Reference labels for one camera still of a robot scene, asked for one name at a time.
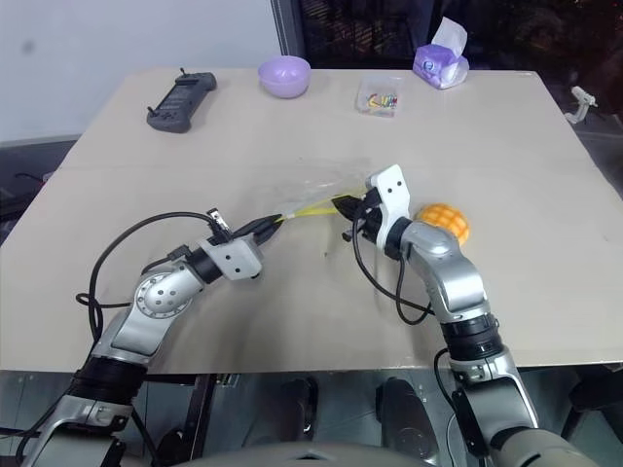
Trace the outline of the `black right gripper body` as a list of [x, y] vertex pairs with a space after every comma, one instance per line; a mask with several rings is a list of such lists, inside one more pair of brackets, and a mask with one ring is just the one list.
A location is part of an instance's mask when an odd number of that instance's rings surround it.
[[356, 221], [356, 231], [363, 238], [375, 243], [380, 230], [383, 215], [380, 209], [381, 197], [377, 190], [368, 191], [363, 197], [361, 216]]

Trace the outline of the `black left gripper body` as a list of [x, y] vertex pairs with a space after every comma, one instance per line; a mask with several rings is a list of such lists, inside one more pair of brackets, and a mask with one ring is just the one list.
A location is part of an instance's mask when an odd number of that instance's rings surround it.
[[252, 239], [257, 245], [262, 245], [265, 243], [266, 234], [265, 230], [267, 228], [267, 220], [264, 218], [255, 219], [240, 227], [236, 231], [232, 232], [232, 239], [245, 237], [247, 235], [251, 235]]

